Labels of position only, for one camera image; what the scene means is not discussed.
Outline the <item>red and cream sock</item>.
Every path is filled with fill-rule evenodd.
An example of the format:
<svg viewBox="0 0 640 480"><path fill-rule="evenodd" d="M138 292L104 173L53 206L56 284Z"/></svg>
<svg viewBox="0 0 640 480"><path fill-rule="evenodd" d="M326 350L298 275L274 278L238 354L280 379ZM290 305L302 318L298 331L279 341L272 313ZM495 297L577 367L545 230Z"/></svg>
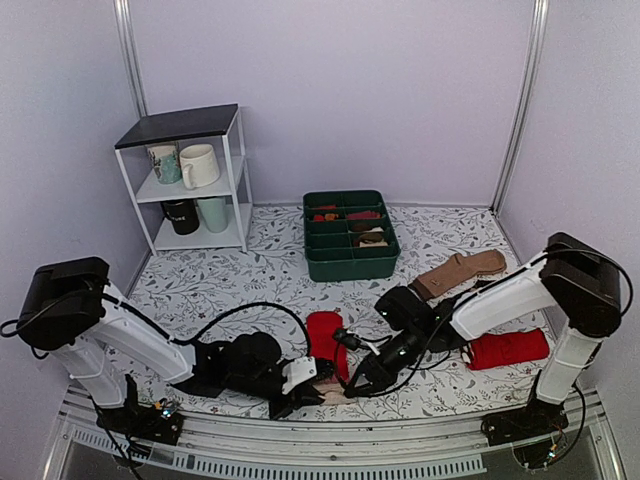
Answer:
<svg viewBox="0 0 640 480"><path fill-rule="evenodd" d="M343 327L342 317L334 311L313 312L306 319L306 327L311 339L311 355L316 359L330 360L337 367L340 378L347 381L347 350L333 339L335 331ZM324 398L325 405L346 405L353 402L344 396L344 389L334 373L328 379L316 382L314 388Z"/></svg>

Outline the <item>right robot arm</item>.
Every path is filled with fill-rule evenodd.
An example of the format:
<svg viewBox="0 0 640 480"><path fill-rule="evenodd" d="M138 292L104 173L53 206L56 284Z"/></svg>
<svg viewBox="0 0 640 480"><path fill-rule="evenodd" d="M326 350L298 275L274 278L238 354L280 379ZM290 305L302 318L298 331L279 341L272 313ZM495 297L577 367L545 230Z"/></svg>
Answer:
<svg viewBox="0 0 640 480"><path fill-rule="evenodd" d="M615 260L558 232L546 247L504 278L456 300L430 306L415 286L396 286L375 310L395 336L369 353L344 387L348 398L374 398L398 390L399 373L435 352L448 339L469 343L538 311L563 314L565 325L550 359L538 374L534 399L517 415L517 427L537 436L556 417L554 405L567 398L602 342L615 333L633 301L633 284Z"/></svg>

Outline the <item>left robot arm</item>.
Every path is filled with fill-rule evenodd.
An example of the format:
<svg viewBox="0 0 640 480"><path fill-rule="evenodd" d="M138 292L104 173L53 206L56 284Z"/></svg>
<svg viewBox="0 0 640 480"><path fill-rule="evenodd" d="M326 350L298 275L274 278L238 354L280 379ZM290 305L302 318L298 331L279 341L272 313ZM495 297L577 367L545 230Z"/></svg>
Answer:
<svg viewBox="0 0 640 480"><path fill-rule="evenodd" d="M108 274L99 257L39 267L20 316L10 324L32 349L55 356L126 433L141 433L149 415L132 399L135 386L109 365L108 347L182 393L216 398L230 390L261 398L273 420L323 403L315 385L333 375L330 361L311 354L286 359L265 332L210 343L199 335L177 339L130 304Z"/></svg>

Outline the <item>rolled socks in bin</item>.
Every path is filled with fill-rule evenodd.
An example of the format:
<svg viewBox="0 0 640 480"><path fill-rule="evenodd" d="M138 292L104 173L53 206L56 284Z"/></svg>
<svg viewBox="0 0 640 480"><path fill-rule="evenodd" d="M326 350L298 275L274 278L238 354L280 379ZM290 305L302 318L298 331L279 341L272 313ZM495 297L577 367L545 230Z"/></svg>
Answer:
<svg viewBox="0 0 640 480"><path fill-rule="evenodd" d="M386 208L381 204L328 204L305 212L305 229L309 235L346 234L354 247L365 243L379 243L373 236L383 237L388 244L392 225Z"/></svg>

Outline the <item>folded red sock pair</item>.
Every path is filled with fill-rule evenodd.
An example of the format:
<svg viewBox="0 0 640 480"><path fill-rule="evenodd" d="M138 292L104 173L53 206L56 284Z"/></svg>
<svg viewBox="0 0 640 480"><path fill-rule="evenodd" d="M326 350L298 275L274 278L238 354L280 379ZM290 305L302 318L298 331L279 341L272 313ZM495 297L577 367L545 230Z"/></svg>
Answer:
<svg viewBox="0 0 640 480"><path fill-rule="evenodd" d="M471 370L487 370L501 366L546 359L550 347L541 329L528 332L484 334L460 348L463 362Z"/></svg>

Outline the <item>tan ribbed sock pair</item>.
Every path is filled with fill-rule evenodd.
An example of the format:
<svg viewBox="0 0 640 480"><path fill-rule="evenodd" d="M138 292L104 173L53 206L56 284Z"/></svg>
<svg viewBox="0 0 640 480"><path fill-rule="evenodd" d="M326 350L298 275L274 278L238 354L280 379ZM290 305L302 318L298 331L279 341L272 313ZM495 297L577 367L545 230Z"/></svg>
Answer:
<svg viewBox="0 0 640 480"><path fill-rule="evenodd" d="M506 268L504 255L495 249L468 256L456 253L440 266L419 275L409 288L428 301L476 276L496 275Z"/></svg>

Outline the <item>black argyle sock pair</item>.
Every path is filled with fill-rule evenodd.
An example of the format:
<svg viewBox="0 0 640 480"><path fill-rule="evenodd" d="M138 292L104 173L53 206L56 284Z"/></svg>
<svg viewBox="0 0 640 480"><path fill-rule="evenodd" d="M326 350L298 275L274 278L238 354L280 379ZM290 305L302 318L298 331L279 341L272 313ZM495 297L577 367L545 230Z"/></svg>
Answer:
<svg viewBox="0 0 640 480"><path fill-rule="evenodd" d="M498 280L477 280L475 284L467 290L467 293L480 293L499 283Z"/></svg>

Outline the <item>green divided storage bin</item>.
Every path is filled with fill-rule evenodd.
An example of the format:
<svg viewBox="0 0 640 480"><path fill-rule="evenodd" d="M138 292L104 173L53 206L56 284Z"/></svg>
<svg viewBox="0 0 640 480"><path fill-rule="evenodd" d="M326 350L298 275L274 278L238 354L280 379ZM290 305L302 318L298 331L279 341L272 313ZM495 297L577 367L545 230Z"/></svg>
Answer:
<svg viewBox="0 0 640 480"><path fill-rule="evenodd" d="M392 276L400 245L377 190L309 192L303 196L305 257L315 282Z"/></svg>

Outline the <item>mint green mug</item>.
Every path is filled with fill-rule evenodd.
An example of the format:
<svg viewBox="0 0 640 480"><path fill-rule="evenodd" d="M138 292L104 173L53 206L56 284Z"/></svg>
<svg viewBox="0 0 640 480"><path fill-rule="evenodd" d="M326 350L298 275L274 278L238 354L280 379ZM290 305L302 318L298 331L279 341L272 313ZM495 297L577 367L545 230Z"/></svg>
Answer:
<svg viewBox="0 0 640 480"><path fill-rule="evenodd" d="M226 199L224 197L209 197L197 200L206 228L211 233L221 233L228 226Z"/></svg>

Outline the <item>black mug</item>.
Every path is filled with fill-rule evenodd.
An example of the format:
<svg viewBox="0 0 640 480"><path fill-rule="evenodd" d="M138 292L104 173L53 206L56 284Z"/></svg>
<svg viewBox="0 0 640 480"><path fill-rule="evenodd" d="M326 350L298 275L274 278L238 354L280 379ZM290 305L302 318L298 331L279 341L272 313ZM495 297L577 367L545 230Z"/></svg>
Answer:
<svg viewBox="0 0 640 480"><path fill-rule="evenodd" d="M169 200L161 203L165 218L178 235L190 235L200 227L196 204L191 199Z"/></svg>

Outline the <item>white shelf unit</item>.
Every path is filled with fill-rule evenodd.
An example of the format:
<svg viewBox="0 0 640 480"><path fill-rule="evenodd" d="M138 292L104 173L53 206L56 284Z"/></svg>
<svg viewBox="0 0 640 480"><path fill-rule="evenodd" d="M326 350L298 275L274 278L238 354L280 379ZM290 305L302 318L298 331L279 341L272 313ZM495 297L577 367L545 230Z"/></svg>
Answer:
<svg viewBox="0 0 640 480"><path fill-rule="evenodd" d="M114 151L152 254L248 250L253 197L238 105L145 116Z"/></svg>

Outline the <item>white ceramic mug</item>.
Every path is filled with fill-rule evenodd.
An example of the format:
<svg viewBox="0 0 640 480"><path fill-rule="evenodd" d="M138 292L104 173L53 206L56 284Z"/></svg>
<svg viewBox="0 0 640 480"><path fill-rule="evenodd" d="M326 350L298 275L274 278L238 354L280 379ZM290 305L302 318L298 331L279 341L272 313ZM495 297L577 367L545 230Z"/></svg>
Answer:
<svg viewBox="0 0 640 480"><path fill-rule="evenodd" d="M182 178L188 190L215 183L220 169L212 144L195 144L180 151Z"/></svg>

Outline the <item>floral teal mug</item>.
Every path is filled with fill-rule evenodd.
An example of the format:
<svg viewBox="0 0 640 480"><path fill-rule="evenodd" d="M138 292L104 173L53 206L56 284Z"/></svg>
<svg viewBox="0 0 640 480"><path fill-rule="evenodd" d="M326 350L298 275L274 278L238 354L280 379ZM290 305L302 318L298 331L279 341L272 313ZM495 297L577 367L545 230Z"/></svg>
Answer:
<svg viewBox="0 0 640 480"><path fill-rule="evenodd" d="M170 185L182 179L177 142L165 142L146 147L157 181Z"/></svg>

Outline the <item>aluminium front rail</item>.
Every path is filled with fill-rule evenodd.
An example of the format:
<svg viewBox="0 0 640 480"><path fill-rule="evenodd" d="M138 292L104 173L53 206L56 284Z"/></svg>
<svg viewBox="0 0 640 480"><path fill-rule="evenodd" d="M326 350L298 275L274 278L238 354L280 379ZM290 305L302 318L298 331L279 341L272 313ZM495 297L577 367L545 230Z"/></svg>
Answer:
<svg viewBox="0 0 640 480"><path fill-rule="evenodd" d="M420 376L386 398L306 407L271 421L262 400L180 395L174 446L148 443L145 479L629 479L599 393L569 396L567 428L493 445L484 416L522 406L532 384L514 369Z"/></svg>

